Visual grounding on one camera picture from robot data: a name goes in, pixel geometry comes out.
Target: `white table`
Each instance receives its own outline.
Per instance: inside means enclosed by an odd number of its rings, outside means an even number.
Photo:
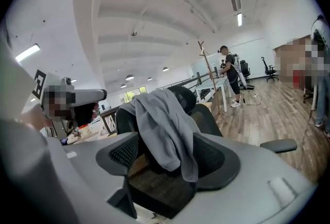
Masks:
[[[217,78],[214,79],[214,82],[216,83],[216,88],[221,88],[222,92],[222,98],[223,98],[223,106],[224,106],[224,111],[227,112],[227,101],[226,101],[226,93],[225,93],[225,84],[228,86],[229,83],[227,81],[228,79],[225,78]],[[212,90],[214,90],[213,82],[211,79],[203,82],[201,85],[196,87],[196,93],[197,93],[197,98],[199,102],[202,102],[200,91],[201,90],[207,90],[210,89],[211,95],[213,98]],[[232,94],[230,92],[230,88],[228,88],[228,93],[229,93],[229,98],[232,97]]]

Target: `window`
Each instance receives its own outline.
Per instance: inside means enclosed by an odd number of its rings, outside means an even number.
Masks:
[[[141,87],[141,88],[136,89],[136,90],[131,90],[131,91],[127,91],[125,93],[122,93],[122,94],[119,95],[120,102],[122,104],[128,103],[133,99],[134,96],[140,95],[141,93],[147,93],[145,87]]]

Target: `white table leg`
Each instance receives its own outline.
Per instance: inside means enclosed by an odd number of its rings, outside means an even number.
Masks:
[[[231,98],[232,97],[232,87],[230,86],[228,79],[227,79],[227,88],[228,88],[229,98]]]
[[[225,93],[225,86],[221,85],[221,92],[222,92],[222,99],[223,99],[223,107],[225,112],[227,112],[227,101],[226,101],[226,93]]]
[[[201,103],[202,99],[201,99],[201,95],[200,95],[200,90],[196,89],[196,93],[197,93],[198,102]]]

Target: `cable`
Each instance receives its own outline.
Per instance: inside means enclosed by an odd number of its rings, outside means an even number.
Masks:
[[[309,122],[310,122],[312,113],[313,113],[313,110],[310,109],[309,118],[308,118],[308,121],[307,121],[307,126],[306,126],[306,129],[305,129],[305,132],[304,132],[303,140],[301,142],[301,159],[300,159],[300,163],[299,163],[298,168],[296,168],[298,171],[301,170],[301,166],[303,165],[303,157],[304,157],[304,151],[305,151],[305,149],[304,149],[305,138],[307,137],[307,130],[308,130],[308,126],[309,126]]]
[[[249,91],[249,92],[252,92],[252,91],[250,91],[250,90],[242,90],[243,102],[244,102],[245,105],[247,105],[247,106],[257,106],[257,105],[260,105],[260,104],[261,104],[262,97],[261,97],[259,94],[257,95],[257,96],[260,97],[260,102],[259,102],[259,103],[257,103],[257,104],[246,104],[246,103],[245,103],[245,98],[244,98],[244,93],[243,93],[243,91]]]

